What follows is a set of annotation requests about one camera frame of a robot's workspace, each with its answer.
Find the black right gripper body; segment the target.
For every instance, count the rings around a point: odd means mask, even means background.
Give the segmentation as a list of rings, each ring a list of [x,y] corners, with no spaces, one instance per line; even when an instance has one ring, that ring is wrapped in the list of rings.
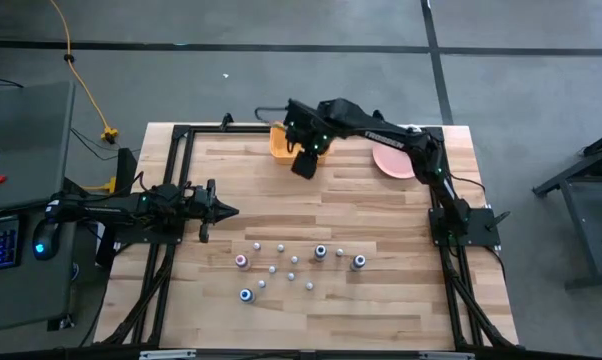
[[[316,109],[289,99],[286,111],[283,124],[288,142],[300,144],[310,153],[325,153],[329,149],[331,136]]]

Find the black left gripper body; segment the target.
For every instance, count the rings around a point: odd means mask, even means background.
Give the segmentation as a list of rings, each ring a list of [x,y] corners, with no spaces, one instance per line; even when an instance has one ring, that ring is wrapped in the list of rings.
[[[209,226],[216,222],[216,181],[208,179],[206,187],[195,186],[193,194],[185,201],[185,218],[199,220],[199,241],[209,242]]]

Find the orange plastic bin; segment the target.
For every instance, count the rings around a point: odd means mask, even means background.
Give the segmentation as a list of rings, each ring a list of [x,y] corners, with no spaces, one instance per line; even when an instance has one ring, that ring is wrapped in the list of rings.
[[[291,165],[298,153],[304,150],[300,144],[295,144],[292,151],[289,152],[288,141],[285,138],[285,126],[282,122],[275,122],[270,128],[269,149],[275,162],[280,165]]]

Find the black power box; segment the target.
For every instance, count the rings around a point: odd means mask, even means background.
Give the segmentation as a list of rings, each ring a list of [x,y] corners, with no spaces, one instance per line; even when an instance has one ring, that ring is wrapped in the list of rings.
[[[117,169],[114,193],[117,196],[131,192],[132,181],[136,176],[137,160],[129,148],[120,148],[117,154]]]

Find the pink round plate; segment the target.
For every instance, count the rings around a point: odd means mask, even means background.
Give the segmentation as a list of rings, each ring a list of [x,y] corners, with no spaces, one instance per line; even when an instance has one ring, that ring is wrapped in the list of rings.
[[[392,178],[410,179],[415,177],[411,159],[404,152],[383,144],[374,144],[372,157],[377,167]]]

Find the yellow power plug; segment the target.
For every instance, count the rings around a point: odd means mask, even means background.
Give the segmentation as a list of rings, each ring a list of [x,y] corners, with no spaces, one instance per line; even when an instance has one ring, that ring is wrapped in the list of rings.
[[[85,191],[92,191],[92,192],[100,191],[100,192],[105,192],[107,194],[113,194],[116,190],[116,181],[117,181],[116,177],[111,177],[108,182],[106,182],[102,185],[90,185],[90,186],[81,185],[81,188]]]

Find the black computer mouse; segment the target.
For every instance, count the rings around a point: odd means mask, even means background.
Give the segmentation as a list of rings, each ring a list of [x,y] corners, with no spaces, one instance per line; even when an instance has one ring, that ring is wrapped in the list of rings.
[[[59,249],[60,225],[41,220],[35,227],[32,238],[34,257],[39,261],[52,259]]]

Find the black desk caster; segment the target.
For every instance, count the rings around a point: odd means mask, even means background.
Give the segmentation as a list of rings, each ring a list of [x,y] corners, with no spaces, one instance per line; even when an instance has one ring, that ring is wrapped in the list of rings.
[[[75,322],[71,314],[64,314],[60,317],[47,321],[47,331],[61,331],[75,327]]]

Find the grey desk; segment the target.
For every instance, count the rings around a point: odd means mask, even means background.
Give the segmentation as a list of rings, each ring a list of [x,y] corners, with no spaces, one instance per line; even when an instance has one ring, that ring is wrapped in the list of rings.
[[[50,260],[33,255],[35,227],[65,180],[75,98],[70,82],[0,90],[0,217],[20,217],[20,263],[0,270],[0,330],[69,312],[76,226],[60,225]]]

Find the black metal cart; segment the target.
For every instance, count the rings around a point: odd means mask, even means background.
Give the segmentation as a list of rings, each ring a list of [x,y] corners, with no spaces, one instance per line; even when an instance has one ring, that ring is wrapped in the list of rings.
[[[602,138],[581,151],[581,159],[534,187],[543,198],[562,193],[580,243],[585,249],[589,274],[565,283],[567,290],[602,286]]]

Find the black aluminium table frame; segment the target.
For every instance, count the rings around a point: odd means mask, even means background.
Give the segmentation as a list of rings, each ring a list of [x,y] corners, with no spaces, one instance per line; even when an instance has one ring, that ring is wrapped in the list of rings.
[[[161,347],[285,356],[453,348],[440,252],[430,237],[430,195],[414,179],[381,172],[369,141],[336,141],[306,180],[275,162],[267,132],[181,139],[172,133],[169,123],[148,125],[138,164],[145,184],[214,179],[219,198],[239,214],[212,227],[208,243],[199,241],[196,222],[187,224]],[[322,262],[314,259],[320,244],[327,247]],[[249,270],[236,266],[239,254],[249,259]],[[350,269],[356,255],[366,258],[358,272]],[[255,293],[253,303],[240,300],[244,288]]]

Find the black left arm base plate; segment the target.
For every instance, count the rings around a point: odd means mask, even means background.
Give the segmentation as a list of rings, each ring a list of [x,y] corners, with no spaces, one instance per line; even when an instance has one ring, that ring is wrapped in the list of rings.
[[[112,225],[114,241],[122,244],[161,244],[176,245],[182,242],[185,222],[159,224],[144,227],[140,224],[133,226]]]

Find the silver metal bracket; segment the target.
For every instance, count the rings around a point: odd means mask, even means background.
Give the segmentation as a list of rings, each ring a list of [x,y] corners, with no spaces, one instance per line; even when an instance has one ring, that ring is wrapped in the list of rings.
[[[141,351],[138,360],[196,360],[194,349]]]
[[[472,353],[463,352],[420,352],[418,360],[476,360]]]

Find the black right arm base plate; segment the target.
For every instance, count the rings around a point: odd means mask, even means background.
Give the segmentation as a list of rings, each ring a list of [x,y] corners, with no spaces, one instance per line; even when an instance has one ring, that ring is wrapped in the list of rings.
[[[473,209],[467,233],[465,235],[454,235],[445,226],[443,221],[444,210],[442,208],[430,209],[428,213],[432,240],[436,246],[482,246],[496,247],[497,249],[500,249],[501,246],[498,224],[509,215],[509,211],[495,216],[491,208]]]

